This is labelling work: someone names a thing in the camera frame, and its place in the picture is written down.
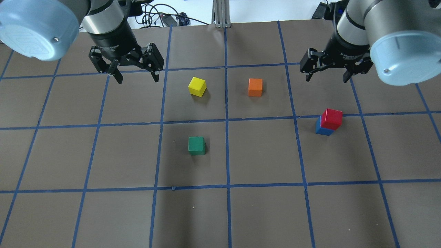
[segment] yellow cube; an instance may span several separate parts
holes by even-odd
[[[190,94],[198,97],[202,97],[206,89],[207,85],[205,84],[205,80],[198,79],[197,77],[193,77],[188,85]]]

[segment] cube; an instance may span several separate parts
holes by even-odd
[[[343,112],[334,109],[326,109],[321,115],[320,127],[337,130],[341,126]]]
[[[250,79],[248,81],[248,96],[261,97],[263,91],[263,79]]]
[[[321,135],[326,135],[326,136],[333,134],[334,130],[323,128],[320,126],[320,123],[321,123],[321,116],[315,122],[315,133],[316,134],[321,134]]]
[[[204,137],[189,137],[188,138],[188,152],[190,155],[204,155],[205,141]]]
[[[202,97],[205,90],[207,89],[207,85],[205,84],[205,80],[199,79],[197,77],[193,77],[188,85],[188,90],[190,94]]]

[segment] black ring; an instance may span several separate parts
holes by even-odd
[[[381,1],[383,1],[383,0],[375,0],[373,3],[371,3],[371,5],[369,5],[369,7],[367,7],[367,9],[366,9],[366,11],[364,12],[364,15],[363,15],[363,20],[366,18],[366,16],[367,16],[367,13],[369,13],[369,11],[373,8],[373,7],[375,7],[379,2],[381,2]]]
[[[93,9],[93,10],[90,10],[89,13],[88,13],[87,15],[94,15],[94,14],[100,13],[101,11],[107,9],[110,5],[112,5],[113,1],[114,1],[114,0],[108,0],[108,1],[107,1],[104,5],[102,5],[101,7],[96,8],[96,9]]]
[[[355,21],[349,16],[349,14],[348,14],[348,10],[346,10],[346,18],[348,19],[348,21],[349,21],[352,25],[356,26],[356,27],[359,28],[359,29],[366,30],[366,29],[364,28],[364,26],[361,26],[360,24],[356,23],[356,22],[355,22]]]

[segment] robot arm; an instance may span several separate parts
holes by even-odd
[[[391,85],[428,80],[441,73],[441,11],[423,0],[350,0],[338,15],[325,50],[309,48],[300,71],[309,81],[327,68],[346,68],[343,81],[375,64]]]
[[[131,11],[132,4],[140,8],[151,0],[121,2],[127,13],[118,0],[4,0],[0,4],[0,39],[25,56],[57,60],[78,36],[82,22],[96,44],[89,58],[99,73],[108,73],[122,83],[118,66],[134,65],[150,71],[158,82],[164,59],[154,43],[139,46],[127,23],[130,12],[142,13]]]

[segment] orange cube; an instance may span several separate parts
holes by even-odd
[[[248,82],[248,96],[261,97],[263,91],[263,79],[250,79]]]

